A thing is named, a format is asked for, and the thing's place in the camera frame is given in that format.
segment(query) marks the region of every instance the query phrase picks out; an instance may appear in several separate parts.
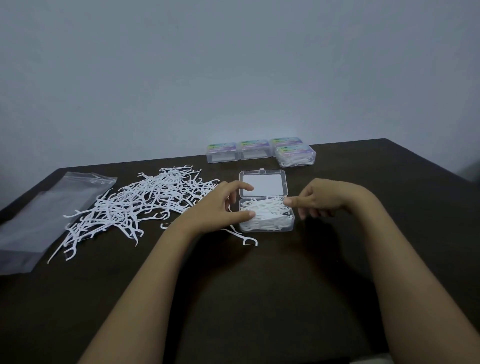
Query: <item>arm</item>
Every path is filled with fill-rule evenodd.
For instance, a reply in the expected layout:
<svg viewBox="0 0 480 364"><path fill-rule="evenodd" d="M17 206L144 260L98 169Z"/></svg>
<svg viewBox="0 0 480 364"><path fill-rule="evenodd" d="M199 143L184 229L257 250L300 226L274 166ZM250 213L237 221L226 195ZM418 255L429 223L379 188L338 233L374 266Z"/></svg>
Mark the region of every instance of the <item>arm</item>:
<svg viewBox="0 0 480 364"><path fill-rule="evenodd" d="M345 208L360 221L396 363L477 363L480 336L430 272L380 201L363 187L313 180L285 204L305 218Z"/></svg>
<svg viewBox="0 0 480 364"><path fill-rule="evenodd" d="M238 188L222 182L162 234L152 252L80 359L87 363L159 363L163 359L168 318L183 256L199 234L248 221L254 212L228 212Z"/></svg>

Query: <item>closed plastic box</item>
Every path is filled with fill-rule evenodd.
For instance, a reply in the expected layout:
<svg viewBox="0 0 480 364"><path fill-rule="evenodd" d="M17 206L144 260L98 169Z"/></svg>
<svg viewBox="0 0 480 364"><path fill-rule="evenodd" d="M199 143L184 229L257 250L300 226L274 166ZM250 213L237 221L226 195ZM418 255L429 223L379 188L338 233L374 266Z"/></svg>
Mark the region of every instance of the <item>closed plastic box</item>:
<svg viewBox="0 0 480 364"><path fill-rule="evenodd" d="M272 145L272 156L275 157L276 149L280 146L293 146L295 144L303 144L300 138L297 136L289 136L288 138L275 138L270 140Z"/></svg>
<svg viewBox="0 0 480 364"><path fill-rule="evenodd" d="M259 159L270 158L272 156L272 146L266 139L247 140L239 143L240 159Z"/></svg>
<svg viewBox="0 0 480 364"><path fill-rule="evenodd" d="M237 148L237 144L234 142L210 144L207 147L206 155L208 163L221 163L240 160L240 152Z"/></svg>
<svg viewBox="0 0 480 364"><path fill-rule="evenodd" d="M317 153L306 144L281 146L276 149L276 159L281 167L310 166Z"/></svg>
<svg viewBox="0 0 480 364"><path fill-rule="evenodd" d="M240 172L239 180L251 184L255 189L253 191L240 190L241 200L239 202L239 210L241 211L242 203L251 201L253 199L265 200L268 197L288 195L287 177L283 170L246 170ZM248 228L249 222L240 223L240 230L242 232L282 232L292 231L295 225L295 215L293 210L289 209L289 214L293 217L289 226L281 228L280 230L256 229L250 230Z"/></svg>

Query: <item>person's left hand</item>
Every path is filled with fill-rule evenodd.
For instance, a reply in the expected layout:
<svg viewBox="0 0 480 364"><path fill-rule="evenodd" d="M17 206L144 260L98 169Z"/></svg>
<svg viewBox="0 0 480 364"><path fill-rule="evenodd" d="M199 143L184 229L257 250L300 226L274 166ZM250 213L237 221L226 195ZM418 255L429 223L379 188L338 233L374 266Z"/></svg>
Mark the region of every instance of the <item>person's left hand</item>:
<svg viewBox="0 0 480 364"><path fill-rule="evenodd" d="M189 208L177 218L172 226L175 225L198 235L254 218L253 211L228 211L228 206L237 201L239 188L253 191L253 186L245 182L221 182L194 207Z"/></svg>

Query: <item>table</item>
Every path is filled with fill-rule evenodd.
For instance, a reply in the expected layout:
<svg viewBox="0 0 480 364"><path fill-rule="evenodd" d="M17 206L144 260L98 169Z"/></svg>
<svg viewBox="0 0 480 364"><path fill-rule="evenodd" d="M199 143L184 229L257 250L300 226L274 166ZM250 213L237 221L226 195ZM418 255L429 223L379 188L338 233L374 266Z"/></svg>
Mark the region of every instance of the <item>table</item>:
<svg viewBox="0 0 480 364"><path fill-rule="evenodd" d="M364 185L383 202L428 267L480 328L480 190L387 140L312 146L314 166L286 168L289 195L313 178ZM1 211L12 218L67 171L118 177L116 187L159 168L201 168L204 180L279 169L274 158L207 164L205 156L63 168ZM0 277L0 362L75 363L162 230L145 221L137 247L110 229L50 257L30 274ZM346 213L298 218L286 233L252 233L258 247L224 231L205 235L180 273L165 363L304 363L388 351L361 231Z"/></svg>

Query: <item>transparent plastic bag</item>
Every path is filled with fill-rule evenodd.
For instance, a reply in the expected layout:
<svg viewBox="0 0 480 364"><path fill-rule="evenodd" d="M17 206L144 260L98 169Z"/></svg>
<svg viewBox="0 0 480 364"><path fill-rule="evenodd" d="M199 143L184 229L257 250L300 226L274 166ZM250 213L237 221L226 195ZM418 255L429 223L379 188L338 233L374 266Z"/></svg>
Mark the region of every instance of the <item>transparent plastic bag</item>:
<svg viewBox="0 0 480 364"><path fill-rule="evenodd" d="M49 191L39 193L12 220L0 226L0 275L32 271L44 252L75 218L88 209L117 178L67 172Z"/></svg>

